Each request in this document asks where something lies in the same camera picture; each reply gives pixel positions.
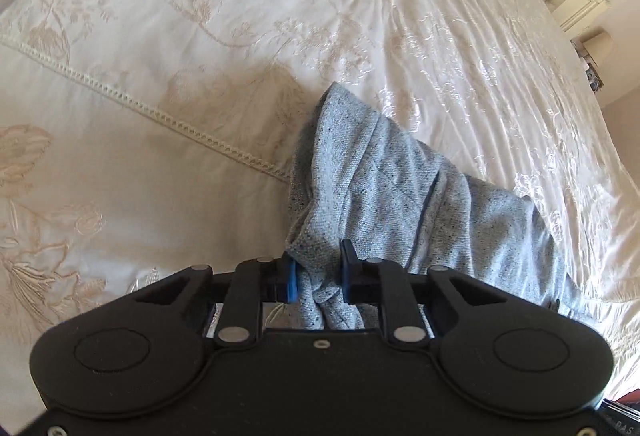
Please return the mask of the wooden picture frame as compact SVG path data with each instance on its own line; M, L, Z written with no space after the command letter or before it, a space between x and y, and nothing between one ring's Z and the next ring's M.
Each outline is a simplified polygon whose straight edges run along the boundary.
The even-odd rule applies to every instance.
M593 64L588 64L586 70L586 77L593 93L597 93L602 89L603 82L598 74L597 68Z

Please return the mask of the grey speckled pants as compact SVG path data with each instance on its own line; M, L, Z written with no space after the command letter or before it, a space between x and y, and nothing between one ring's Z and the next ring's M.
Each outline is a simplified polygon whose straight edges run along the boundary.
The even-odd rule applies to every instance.
M444 265L568 318L591 323L533 201L463 174L341 85L300 133L286 252L302 269L297 328L373 328L369 306L345 302L340 244L413 274Z

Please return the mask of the cream embroidered bedspread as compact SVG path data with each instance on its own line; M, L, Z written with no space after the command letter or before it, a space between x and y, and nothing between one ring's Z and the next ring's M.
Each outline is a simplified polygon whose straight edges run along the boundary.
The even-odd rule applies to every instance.
M534 201L639 384L639 190L544 0L14 0L1 14L1 423L61 321L281 253L297 135L341 83Z

